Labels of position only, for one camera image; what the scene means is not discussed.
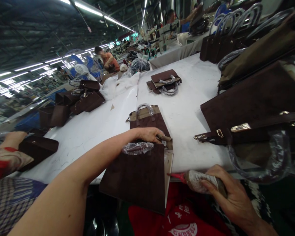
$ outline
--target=leather strap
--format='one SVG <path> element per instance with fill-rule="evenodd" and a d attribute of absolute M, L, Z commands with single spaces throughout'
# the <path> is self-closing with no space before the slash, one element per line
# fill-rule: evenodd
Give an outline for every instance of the leather strap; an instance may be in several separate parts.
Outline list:
<path fill-rule="evenodd" d="M 282 115 L 276 115 L 276 116 L 270 116 L 270 117 L 265 118 L 260 121 L 248 123 L 248 125 L 249 125 L 248 129 L 263 128 L 263 127 L 268 127 L 268 126 L 278 125 L 278 124 L 283 124 L 283 123 L 290 123 L 290 122 L 295 122 L 295 112 L 291 112 L 288 114 L 282 114 Z M 217 138 L 217 139 L 222 138 L 223 139 L 225 133 L 230 134 L 230 137 L 229 137 L 229 135 L 227 136 L 227 143 L 229 143 L 228 139 L 229 138 L 232 139 L 231 131 L 229 128 L 222 128 L 222 129 L 218 129 L 216 131 L 198 134 L 198 135 L 195 135 L 193 138 L 196 140 L 199 140 L 201 143 L 210 142 L 212 144 L 216 144 L 216 141 L 213 141 L 212 139 L 215 139 L 215 138 Z"/>

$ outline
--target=blue fan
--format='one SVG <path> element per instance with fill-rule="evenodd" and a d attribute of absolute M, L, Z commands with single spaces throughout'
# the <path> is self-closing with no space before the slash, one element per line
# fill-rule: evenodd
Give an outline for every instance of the blue fan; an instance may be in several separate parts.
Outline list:
<path fill-rule="evenodd" d="M 66 71 L 74 80 L 102 81 L 103 69 L 97 60 L 91 58 L 89 52 L 73 49 L 64 56 Z"/>

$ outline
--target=gold buckle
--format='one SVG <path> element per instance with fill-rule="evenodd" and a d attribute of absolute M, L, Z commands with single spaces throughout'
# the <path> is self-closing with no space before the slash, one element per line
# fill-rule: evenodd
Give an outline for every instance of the gold buckle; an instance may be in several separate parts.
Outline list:
<path fill-rule="evenodd" d="M 216 132 L 219 137 L 224 138 L 224 135 L 220 129 L 218 129 Z"/>
<path fill-rule="evenodd" d="M 244 124 L 232 127 L 230 131 L 232 131 L 233 133 L 238 133 L 248 129 L 251 129 L 250 125 L 248 123 L 244 123 Z"/>

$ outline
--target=red shirt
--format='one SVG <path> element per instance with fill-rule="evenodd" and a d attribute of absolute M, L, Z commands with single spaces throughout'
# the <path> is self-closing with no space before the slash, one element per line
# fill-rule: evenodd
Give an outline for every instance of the red shirt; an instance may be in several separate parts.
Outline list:
<path fill-rule="evenodd" d="M 103 59 L 103 62 L 104 62 L 104 65 L 106 64 L 106 62 L 108 61 L 108 59 L 112 57 L 112 54 L 111 53 L 105 53 L 104 57 L 102 57 Z M 117 60 L 114 58 L 113 61 L 110 63 L 110 65 L 114 64 L 115 65 L 115 69 L 116 71 L 119 71 L 120 70 L 120 66 L 117 62 Z"/>

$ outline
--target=hand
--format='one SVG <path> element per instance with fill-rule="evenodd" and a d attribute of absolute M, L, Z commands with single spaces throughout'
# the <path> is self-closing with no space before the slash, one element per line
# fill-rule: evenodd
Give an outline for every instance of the hand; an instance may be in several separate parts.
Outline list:
<path fill-rule="evenodd" d="M 164 136 L 164 133 L 162 131 L 154 127 L 134 128 L 131 130 L 134 130 L 134 132 L 136 132 L 136 139 L 142 139 L 146 142 L 151 143 L 161 144 L 161 142 L 156 138 L 156 135 Z"/>
<path fill-rule="evenodd" d="M 12 147 L 15 149 L 19 149 L 19 144 L 24 140 L 27 136 L 26 132 L 11 132 L 6 135 L 4 142 L 0 145 L 0 148 Z"/>
<path fill-rule="evenodd" d="M 254 210 L 243 185 L 219 165 L 210 168 L 206 174 L 220 178 L 227 189 L 228 198 L 226 199 L 210 182 L 201 181 L 221 206 L 225 215 L 248 235 L 255 235 L 257 230 L 260 230 L 261 226 L 263 226 L 263 220 L 259 218 Z"/>

